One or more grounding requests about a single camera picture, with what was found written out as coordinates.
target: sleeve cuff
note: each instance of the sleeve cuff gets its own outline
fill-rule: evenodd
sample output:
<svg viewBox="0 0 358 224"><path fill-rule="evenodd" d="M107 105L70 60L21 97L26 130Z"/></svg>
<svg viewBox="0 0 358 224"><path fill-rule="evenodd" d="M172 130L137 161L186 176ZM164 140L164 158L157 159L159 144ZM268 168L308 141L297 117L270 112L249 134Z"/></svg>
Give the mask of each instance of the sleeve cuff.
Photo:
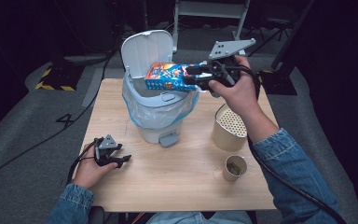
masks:
<svg viewBox="0 0 358 224"><path fill-rule="evenodd" d="M296 140L285 129L280 129L270 137L254 143L257 155L262 160L281 155L294 146L296 146Z"/></svg>
<svg viewBox="0 0 358 224"><path fill-rule="evenodd" d="M83 207L90 208L94 202L94 193L75 184L66 186L61 198L73 203L77 203Z"/></svg>

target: metal shelf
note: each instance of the metal shelf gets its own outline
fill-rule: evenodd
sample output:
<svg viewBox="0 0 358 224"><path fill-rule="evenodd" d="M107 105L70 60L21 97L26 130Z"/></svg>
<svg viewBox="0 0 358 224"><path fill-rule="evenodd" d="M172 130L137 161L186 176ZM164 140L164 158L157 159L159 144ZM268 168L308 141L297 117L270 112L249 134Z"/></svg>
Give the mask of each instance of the metal shelf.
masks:
<svg viewBox="0 0 358 224"><path fill-rule="evenodd" d="M240 40L241 29L248 11L249 0L244 4L187 2L176 0L173 26L173 52L177 51L179 15L239 19L234 39Z"/></svg>

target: paper cup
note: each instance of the paper cup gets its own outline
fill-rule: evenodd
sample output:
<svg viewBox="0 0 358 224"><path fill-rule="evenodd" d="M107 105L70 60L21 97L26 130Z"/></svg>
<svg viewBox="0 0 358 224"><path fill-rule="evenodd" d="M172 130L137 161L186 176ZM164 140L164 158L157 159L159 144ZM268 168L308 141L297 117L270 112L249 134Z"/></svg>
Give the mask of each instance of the paper cup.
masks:
<svg viewBox="0 0 358 224"><path fill-rule="evenodd" d="M212 139L215 145L225 151L238 151L247 140L241 117L226 104L222 105L214 116Z"/></svg>
<svg viewBox="0 0 358 224"><path fill-rule="evenodd" d="M223 178L228 182L236 181L240 176L246 173L248 166L241 156L229 156L226 159L223 169Z"/></svg>

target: dark background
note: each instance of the dark background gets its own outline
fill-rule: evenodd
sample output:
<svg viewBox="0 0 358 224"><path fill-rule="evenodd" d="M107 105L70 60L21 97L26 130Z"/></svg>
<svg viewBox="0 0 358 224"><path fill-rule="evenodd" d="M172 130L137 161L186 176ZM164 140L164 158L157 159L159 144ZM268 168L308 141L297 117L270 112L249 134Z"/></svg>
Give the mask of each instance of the dark background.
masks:
<svg viewBox="0 0 358 224"><path fill-rule="evenodd" d="M174 1L62 1L68 21L55 4L0 0L0 120L28 92L24 80L40 65L92 53L68 23L88 46L111 49L124 22L140 32L172 21ZM246 26L252 26L254 14L249 11ZM232 23L204 20L212 26ZM358 1L316 0L283 55L288 63L307 80L315 113L358 197Z"/></svg>

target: gray floor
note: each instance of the gray floor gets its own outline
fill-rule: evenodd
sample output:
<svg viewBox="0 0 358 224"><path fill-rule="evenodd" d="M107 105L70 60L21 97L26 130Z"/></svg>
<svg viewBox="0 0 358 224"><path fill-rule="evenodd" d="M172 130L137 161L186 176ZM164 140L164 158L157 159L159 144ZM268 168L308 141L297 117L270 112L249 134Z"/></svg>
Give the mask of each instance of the gray floor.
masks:
<svg viewBox="0 0 358 224"><path fill-rule="evenodd" d="M214 41L232 40L231 31L224 29L186 29L179 34L176 63L197 63L207 60ZM249 36L259 43L260 33ZM269 69L283 41L272 40L249 58L254 71ZM29 93L0 123L0 165L25 149L34 146L63 128L56 119L69 113L76 118L97 91L103 64L86 67L77 91L43 91L34 87L46 71L48 62L26 79ZM122 77L119 55L110 61L107 77ZM305 148L328 185L337 195L342 216L348 223L358 223L358 202L351 181L338 162L313 112L305 79L295 70L291 79L298 96L268 95L280 126L288 130ZM0 170L0 223L43 223L64 189L68 169L81 148L90 119L91 109L70 128L46 143L32 149ZM116 216L109 223L115 223ZM257 211L258 223L279 223L278 211Z"/></svg>

